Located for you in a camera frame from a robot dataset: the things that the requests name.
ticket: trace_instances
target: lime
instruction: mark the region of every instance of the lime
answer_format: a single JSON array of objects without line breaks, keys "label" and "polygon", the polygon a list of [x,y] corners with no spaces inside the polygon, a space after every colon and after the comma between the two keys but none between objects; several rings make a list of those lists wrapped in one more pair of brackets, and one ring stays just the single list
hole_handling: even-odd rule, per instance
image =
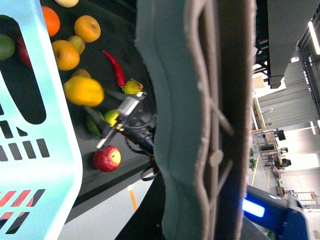
[{"label": "lime", "polygon": [[7,35],[0,33],[0,61],[10,58],[15,53],[15,43]]},{"label": "lime", "polygon": [[104,120],[110,124],[111,127],[113,127],[114,125],[117,124],[117,117],[119,116],[119,112],[117,109],[113,109],[108,111],[105,115],[104,115]]}]

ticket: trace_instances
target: ceiling light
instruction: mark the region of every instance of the ceiling light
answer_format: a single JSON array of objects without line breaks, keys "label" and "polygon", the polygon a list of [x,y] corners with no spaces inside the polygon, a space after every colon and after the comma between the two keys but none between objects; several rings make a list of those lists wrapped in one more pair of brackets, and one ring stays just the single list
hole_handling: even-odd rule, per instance
[{"label": "ceiling light", "polygon": [[308,27],[309,27],[309,30],[310,30],[310,34],[311,34],[311,38],[312,38],[313,45],[314,45],[314,48],[315,48],[315,52],[316,52],[317,55],[319,55],[320,54],[320,46],[319,46],[319,42],[318,42],[318,39],[317,39],[317,35],[316,35],[316,32],[315,32],[314,26],[312,24],[312,21],[309,21]]},{"label": "ceiling light", "polygon": [[291,63],[296,63],[299,61],[299,58],[297,56],[291,58]]},{"label": "ceiling light", "polygon": [[310,125],[311,125],[311,129],[312,129],[313,135],[316,135],[315,126],[314,126],[314,123],[312,121],[310,122]]}]

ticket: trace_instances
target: basket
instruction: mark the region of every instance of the basket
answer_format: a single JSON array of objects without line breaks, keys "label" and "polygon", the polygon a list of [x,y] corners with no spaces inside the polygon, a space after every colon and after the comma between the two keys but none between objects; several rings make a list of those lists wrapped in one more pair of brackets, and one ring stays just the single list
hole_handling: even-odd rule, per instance
[{"label": "basket", "polygon": [[27,122],[0,74],[0,239],[57,239],[79,193],[82,158],[38,0],[1,0],[20,27],[45,107]]}]

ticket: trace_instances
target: orange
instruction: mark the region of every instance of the orange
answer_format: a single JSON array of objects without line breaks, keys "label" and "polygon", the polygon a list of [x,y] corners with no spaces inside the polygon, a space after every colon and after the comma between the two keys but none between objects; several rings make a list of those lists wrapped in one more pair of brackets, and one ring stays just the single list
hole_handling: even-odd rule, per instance
[{"label": "orange", "polygon": [[83,15],[74,23],[75,35],[83,39],[85,43],[91,43],[100,37],[100,25],[92,16]]},{"label": "orange", "polygon": [[60,28],[60,19],[55,11],[50,7],[42,6],[43,17],[48,30],[49,36],[52,37],[56,35]]},{"label": "orange", "polygon": [[66,98],[76,105],[98,106],[105,99],[101,84],[92,78],[74,76],[63,84]]},{"label": "orange", "polygon": [[54,41],[52,43],[52,50],[56,66],[59,70],[68,71],[74,69],[80,62],[77,49],[66,40]]}]

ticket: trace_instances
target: chili pepper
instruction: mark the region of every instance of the chili pepper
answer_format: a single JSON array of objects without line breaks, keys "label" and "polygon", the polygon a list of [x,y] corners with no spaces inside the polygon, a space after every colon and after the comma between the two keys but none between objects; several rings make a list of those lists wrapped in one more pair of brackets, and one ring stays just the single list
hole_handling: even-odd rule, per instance
[{"label": "chili pepper", "polygon": [[116,84],[122,88],[122,91],[124,90],[124,87],[126,85],[126,79],[125,79],[125,75],[124,72],[121,69],[120,64],[118,63],[118,61],[107,51],[102,51],[104,53],[104,55],[107,56],[107,58],[110,60],[112,66],[113,66],[113,70],[115,73],[115,79],[116,79]]}]

